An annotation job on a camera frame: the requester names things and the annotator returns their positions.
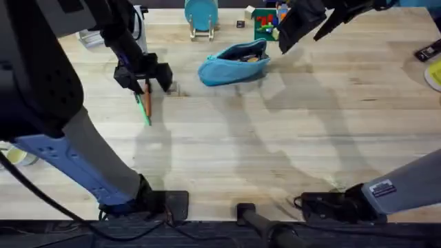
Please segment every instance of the blue pencil case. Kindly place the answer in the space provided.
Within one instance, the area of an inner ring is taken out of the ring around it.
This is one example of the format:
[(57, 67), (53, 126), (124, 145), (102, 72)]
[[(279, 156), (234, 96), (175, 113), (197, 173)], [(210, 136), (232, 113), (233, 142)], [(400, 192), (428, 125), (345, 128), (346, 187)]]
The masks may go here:
[[(199, 78), (206, 86), (226, 85), (249, 78), (268, 64), (266, 48), (267, 41), (257, 39), (250, 43), (233, 45), (218, 54), (208, 56), (199, 67)], [(241, 61), (242, 58), (254, 55), (259, 58), (258, 61)]]

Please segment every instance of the light wood surface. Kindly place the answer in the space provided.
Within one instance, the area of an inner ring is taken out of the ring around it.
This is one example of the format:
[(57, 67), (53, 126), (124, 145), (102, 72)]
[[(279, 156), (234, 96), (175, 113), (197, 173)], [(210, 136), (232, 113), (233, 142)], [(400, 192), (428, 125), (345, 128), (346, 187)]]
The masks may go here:
[[(153, 188), (188, 190), (189, 219), (231, 220), (239, 202), (256, 203), (274, 220), (299, 219), (287, 199), (351, 187), (441, 147), (440, 95), (412, 55), (440, 38), (425, 9), (368, 12), (319, 42), (313, 32), (284, 56), (270, 43), (263, 78), (204, 86), (197, 68), (207, 55), (253, 39), (251, 21), (235, 26), (242, 16), (219, 10), (214, 42), (191, 42), (183, 10), (150, 10), (148, 50), (171, 65), (175, 80), (170, 94), (153, 82), (152, 127), (113, 80), (109, 49), (90, 52), (74, 36), (60, 39), (97, 129)], [(96, 219), (93, 197), (55, 168), (22, 170), (67, 208)], [(66, 218), (7, 172), (0, 172), (0, 197), (3, 219)], [(391, 221), (438, 222), (441, 206)]]

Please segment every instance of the yellow object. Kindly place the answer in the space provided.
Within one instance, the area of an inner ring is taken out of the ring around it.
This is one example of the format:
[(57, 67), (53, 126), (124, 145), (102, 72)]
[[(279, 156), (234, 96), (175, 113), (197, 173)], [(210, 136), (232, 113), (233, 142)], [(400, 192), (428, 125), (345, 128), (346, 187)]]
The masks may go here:
[(10, 148), (5, 155), (13, 165), (18, 166), (32, 165), (39, 159), (34, 154), (22, 151), (15, 147)]
[(273, 28), (273, 32), (271, 33), (271, 35), (276, 41), (278, 41), (278, 33), (279, 31), (277, 30), (277, 28)]
[(256, 57), (250, 58), (250, 59), (247, 60), (247, 62), (257, 62), (257, 61), (259, 61), (259, 59), (256, 58)]
[(11, 149), (8, 152), (7, 157), (8, 157), (8, 160), (12, 164), (17, 164), (18, 162), (22, 161), (26, 157), (26, 153), (19, 150), (19, 149)]
[(431, 64), (424, 73), (424, 77), (434, 90), (441, 92), (441, 60)]

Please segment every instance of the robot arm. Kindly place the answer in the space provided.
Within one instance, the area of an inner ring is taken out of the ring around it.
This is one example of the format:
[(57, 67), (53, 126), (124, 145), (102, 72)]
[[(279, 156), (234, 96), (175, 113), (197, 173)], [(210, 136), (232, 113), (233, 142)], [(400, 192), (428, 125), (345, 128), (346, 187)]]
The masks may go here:
[(441, 149), (345, 193), (303, 193), (295, 204), (306, 221), (383, 223), (389, 214), (441, 203), (440, 163)]
[(318, 41), (341, 23), (349, 23), (353, 18), (370, 10), (383, 11), (398, 6), (440, 7), (438, 0), (297, 0), (293, 1), (291, 10), (277, 27), (279, 48), (286, 53), (306, 34), (317, 28), (327, 19), (326, 10), (334, 10), (314, 36)]
[[(138, 80), (156, 77), (166, 90), (170, 67), (143, 54), (129, 29), (133, 19), (126, 0), (0, 1), (0, 140), (60, 169), (93, 194), (100, 209), (116, 215), (161, 212), (170, 192), (152, 191), (97, 132), (57, 36), (100, 30), (119, 58), (115, 78), (123, 87), (142, 94)], [(178, 194), (187, 205), (188, 193)]]

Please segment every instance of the sticker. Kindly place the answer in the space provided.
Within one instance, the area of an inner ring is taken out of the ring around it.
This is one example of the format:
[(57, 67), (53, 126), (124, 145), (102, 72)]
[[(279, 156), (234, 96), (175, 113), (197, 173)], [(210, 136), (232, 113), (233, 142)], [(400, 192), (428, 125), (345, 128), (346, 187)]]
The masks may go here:
[(371, 191), (373, 197), (378, 198), (396, 192), (397, 188), (395, 188), (392, 182), (389, 179), (387, 179), (379, 183), (376, 183), (375, 185), (370, 186), (369, 190)]

